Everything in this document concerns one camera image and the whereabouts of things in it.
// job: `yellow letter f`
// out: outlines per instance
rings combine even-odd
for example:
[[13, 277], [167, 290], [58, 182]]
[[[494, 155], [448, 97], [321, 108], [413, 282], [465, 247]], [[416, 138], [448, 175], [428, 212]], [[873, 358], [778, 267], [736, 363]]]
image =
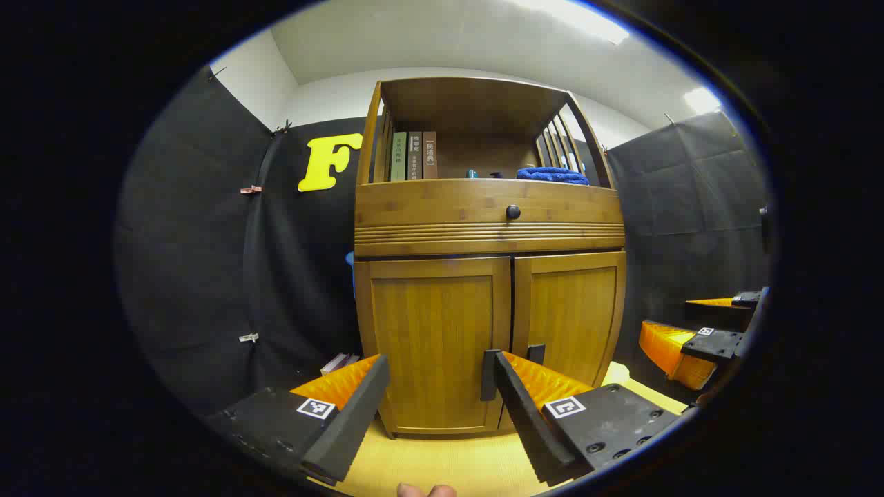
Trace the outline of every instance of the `yellow letter f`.
[[299, 192], [327, 190], [334, 186], [337, 180], [330, 175], [329, 166], [333, 165], [336, 172], [343, 172], [347, 168], [347, 163], [350, 162], [350, 149], [341, 147], [337, 152], [334, 152], [336, 145], [347, 145], [351, 149], [358, 150], [362, 146], [362, 135], [359, 133], [339, 134], [308, 141], [310, 159], [307, 162], [307, 173], [304, 174], [304, 179], [298, 183]]

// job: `book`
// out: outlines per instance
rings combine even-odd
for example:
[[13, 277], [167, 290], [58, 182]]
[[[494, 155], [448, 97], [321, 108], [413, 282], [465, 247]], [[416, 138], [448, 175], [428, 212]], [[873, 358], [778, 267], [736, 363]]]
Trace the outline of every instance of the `book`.
[[338, 369], [346, 361], [347, 361], [347, 354], [338, 354], [338, 355], [334, 356], [334, 359], [331, 359], [325, 366], [323, 366], [323, 369], [319, 370], [319, 373], [322, 376], [325, 376], [328, 373]]
[[423, 179], [423, 137], [420, 131], [408, 132], [408, 179]]
[[390, 150], [390, 181], [405, 180], [405, 145], [408, 133], [397, 131], [392, 134]]
[[436, 132], [423, 132], [423, 178], [434, 180], [439, 177], [436, 165]]

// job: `cabinet door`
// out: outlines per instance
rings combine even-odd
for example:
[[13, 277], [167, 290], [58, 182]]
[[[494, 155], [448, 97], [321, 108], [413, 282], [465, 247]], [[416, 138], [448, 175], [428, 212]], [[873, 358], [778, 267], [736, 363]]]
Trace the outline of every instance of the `cabinet door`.
[[[513, 354], [545, 344], [544, 366], [599, 386], [623, 315], [626, 252], [517, 257]], [[507, 413], [500, 427], [512, 426]]]
[[366, 356], [387, 354], [388, 432], [497, 430], [498, 398], [479, 400], [488, 348], [509, 348], [508, 257], [354, 264]]

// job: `white wall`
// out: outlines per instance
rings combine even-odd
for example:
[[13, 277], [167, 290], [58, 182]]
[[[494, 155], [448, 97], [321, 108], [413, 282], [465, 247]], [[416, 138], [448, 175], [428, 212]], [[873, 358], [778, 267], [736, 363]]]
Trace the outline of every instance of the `white wall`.
[[[366, 71], [300, 85], [286, 104], [282, 119], [292, 121], [292, 126], [300, 126], [332, 119], [362, 117], [369, 110], [371, 92], [378, 80], [424, 76], [477, 76], [544, 84], [542, 81], [526, 80], [508, 74], [451, 67], [401, 67]], [[651, 131], [647, 126], [585, 96], [575, 94], [575, 98], [596, 132], [598, 141], [609, 149]], [[568, 121], [568, 127], [575, 138], [582, 139], [577, 123], [573, 119]]]
[[271, 131], [283, 126], [298, 81], [279, 54], [270, 29], [228, 50], [210, 67], [214, 73], [226, 67], [218, 80]]

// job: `wooden cabinet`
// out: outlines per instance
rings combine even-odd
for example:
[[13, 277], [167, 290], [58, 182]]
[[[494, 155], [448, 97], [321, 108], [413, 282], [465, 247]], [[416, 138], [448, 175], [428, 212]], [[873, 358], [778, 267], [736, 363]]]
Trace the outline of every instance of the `wooden cabinet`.
[[479, 401], [483, 352], [509, 350], [508, 257], [354, 264], [362, 347], [387, 354], [388, 432], [497, 430], [502, 403]]
[[[545, 344], [544, 366], [599, 386], [620, 335], [626, 252], [515, 257], [513, 278], [512, 353]], [[504, 413], [500, 428], [511, 426]]]
[[[588, 157], [575, 145], [568, 111]], [[437, 133], [437, 178], [390, 181], [392, 134], [402, 131]], [[530, 165], [594, 180], [517, 180]], [[468, 169], [504, 179], [467, 179]], [[625, 284], [613, 187], [567, 91], [485, 78], [377, 83], [356, 173], [354, 273], [363, 352], [389, 356], [380, 407], [388, 432], [511, 426], [499, 395], [479, 401], [488, 348], [524, 356], [528, 345], [544, 343], [546, 365], [594, 386], [602, 381]]]

